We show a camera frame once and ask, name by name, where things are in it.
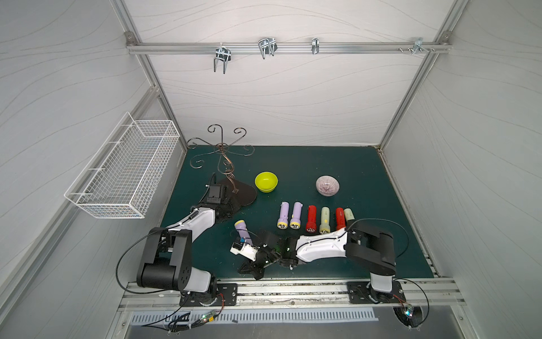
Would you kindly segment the purple flashlight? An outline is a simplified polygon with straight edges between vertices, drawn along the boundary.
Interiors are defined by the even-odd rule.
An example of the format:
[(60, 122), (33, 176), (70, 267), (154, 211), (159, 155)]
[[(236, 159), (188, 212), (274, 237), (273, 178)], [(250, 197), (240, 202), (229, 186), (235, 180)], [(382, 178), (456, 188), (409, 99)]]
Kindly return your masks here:
[(301, 202), (295, 202), (293, 211), (292, 211), (292, 217), (290, 219), (289, 227), (291, 227), (294, 230), (298, 230), (301, 227), (301, 212), (302, 212), (303, 204)]
[(285, 230), (289, 227), (289, 203), (284, 201), (281, 203), (279, 218), (277, 221), (277, 227), (281, 230)]
[(253, 241), (251, 235), (247, 229), (246, 223), (244, 220), (238, 220), (234, 223), (235, 230), (238, 232), (239, 239), (237, 243), (239, 244), (248, 244), (253, 246)]

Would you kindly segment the red flashlight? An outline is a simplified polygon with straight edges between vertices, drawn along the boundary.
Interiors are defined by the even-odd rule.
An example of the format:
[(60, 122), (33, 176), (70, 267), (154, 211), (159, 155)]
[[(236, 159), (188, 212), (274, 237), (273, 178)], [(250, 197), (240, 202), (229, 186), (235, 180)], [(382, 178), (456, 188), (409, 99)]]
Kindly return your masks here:
[(306, 231), (308, 233), (316, 233), (317, 224), (316, 224), (317, 208), (314, 205), (308, 207), (308, 217), (306, 223)]

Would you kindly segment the pale green flashlight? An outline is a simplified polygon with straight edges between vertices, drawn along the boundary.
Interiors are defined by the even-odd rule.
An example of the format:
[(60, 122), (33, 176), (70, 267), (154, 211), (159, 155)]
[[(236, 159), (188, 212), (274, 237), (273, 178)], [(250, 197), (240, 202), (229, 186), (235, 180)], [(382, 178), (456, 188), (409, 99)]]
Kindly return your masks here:
[(352, 212), (350, 208), (344, 209), (344, 218), (347, 223), (355, 220), (354, 213)]
[(320, 234), (327, 234), (331, 232), (330, 227), (330, 209), (327, 206), (322, 207), (320, 214)]

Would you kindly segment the red flashlight horizontal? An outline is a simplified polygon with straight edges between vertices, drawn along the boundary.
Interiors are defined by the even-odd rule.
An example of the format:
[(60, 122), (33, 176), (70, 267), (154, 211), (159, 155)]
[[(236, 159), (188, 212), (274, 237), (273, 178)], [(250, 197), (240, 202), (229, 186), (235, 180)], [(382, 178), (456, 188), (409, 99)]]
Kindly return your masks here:
[(336, 222), (336, 230), (342, 230), (346, 227), (346, 217), (345, 217), (343, 208), (336, 208), (335, 222)]

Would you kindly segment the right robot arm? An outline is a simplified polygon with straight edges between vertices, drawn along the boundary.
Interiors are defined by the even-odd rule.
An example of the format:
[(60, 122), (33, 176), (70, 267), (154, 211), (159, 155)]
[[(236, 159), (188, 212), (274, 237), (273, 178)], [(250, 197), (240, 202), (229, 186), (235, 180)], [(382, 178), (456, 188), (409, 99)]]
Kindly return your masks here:
[(256, 280), (265, 275), (272, 264), (296, 268), (327, 258), (347, 258), (370, 273), (369, 289), (390, 294), (396, 275), (393, 235), (378, 227), (356, 220), (350, 226), (332, 233), (281, 238), (268, 231), (256, 235), (256, 241), (240, 237), (230, 252), (246, 259), (240, 274), (250, 274)]

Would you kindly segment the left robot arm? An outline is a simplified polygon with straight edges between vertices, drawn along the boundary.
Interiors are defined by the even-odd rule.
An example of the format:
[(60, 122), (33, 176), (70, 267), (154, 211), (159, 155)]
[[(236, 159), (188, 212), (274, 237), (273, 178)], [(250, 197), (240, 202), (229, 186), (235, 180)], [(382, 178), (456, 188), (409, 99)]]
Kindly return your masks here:
[(202, 199), (185, 218), (149, 231), (136, 274), (138, 287), (209, 294), (213, 274), (193, 267), (193, 243), (233, 213), (227, 187), (212, 175)]

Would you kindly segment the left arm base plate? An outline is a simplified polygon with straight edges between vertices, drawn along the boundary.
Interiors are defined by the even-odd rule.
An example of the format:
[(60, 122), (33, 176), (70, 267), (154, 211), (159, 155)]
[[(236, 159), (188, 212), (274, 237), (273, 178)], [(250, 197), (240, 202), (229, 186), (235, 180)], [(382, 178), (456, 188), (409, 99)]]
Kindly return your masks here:
[(238, 285), (212, 282), (205, 292), (182, 292), (179, 305), (182, 307), (221, 307), (237, 304)]

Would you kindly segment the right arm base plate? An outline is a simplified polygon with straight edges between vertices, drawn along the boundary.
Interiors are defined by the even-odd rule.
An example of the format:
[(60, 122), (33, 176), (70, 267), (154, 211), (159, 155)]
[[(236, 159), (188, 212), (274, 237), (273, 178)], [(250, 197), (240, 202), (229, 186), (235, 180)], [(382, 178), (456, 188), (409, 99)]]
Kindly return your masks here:
[(407, 300), (399, 281), (392, 282), (392, 291), (389, 293), (375, 291), (369, 281), (347, 282), (347, 292), (349, 303), (353, 305), (399, 305)]

